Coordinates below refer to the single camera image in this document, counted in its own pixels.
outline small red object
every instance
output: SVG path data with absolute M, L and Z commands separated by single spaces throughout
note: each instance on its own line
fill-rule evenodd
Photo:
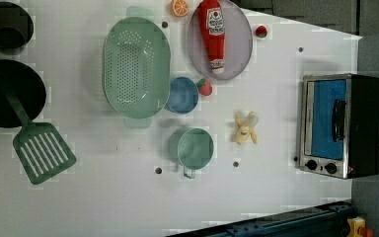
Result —
M 372 229 L 367 229 L 365 227 L 359 228 L 358 234 L 363 236 L 363 237 L 373 237 L 374 236 L 374 232 L 372 231 Z
M 213 87 L 207 79 L 200 80 L 196 83 L 196 87 L 198 88 L 199 94 L 203 96 L 209 96 L 213 92 Z
M 255 35 L 259 38 L 265 38 L 267 36 L 267 29 L 264 26 L 260 26 L 255 31 Z

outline oven door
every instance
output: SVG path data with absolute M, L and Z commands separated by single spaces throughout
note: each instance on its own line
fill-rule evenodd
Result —
M 346 80 L 308 82 L 305 154 L 343 158 Z

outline oven window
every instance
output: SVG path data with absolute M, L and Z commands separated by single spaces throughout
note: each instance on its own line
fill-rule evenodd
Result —
M 346 81 L 314 82 L 311 155 L 342 160 L 343 140 L 334 141 L 333 112 L 336 100 L 345 101 Z

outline slotted spatula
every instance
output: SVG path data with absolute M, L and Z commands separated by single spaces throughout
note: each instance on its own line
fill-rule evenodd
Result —
M 41 184 L 73 166 L 76 157 L 54 125 L 31 121 L 11 86 L 0 80 L 0 88 L 23 125 L 13 146 L 32 184 Z

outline oven knob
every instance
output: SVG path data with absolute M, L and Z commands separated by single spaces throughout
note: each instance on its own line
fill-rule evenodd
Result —
M 307 168 L 309 168 L 309 170 L 316 170 L 316 168 L 318 167 L 318 163 L 316 163 L 316 161 L 314 161 L 314 160 L 309 160 L 306 163 L 306 166 L 307 166 Z
M 329 174 L 334 174 L 337 172 L 337 166 L 334 163 L 329 163 L 327 166 L 325 166 L 325 169 L 328 171 Z

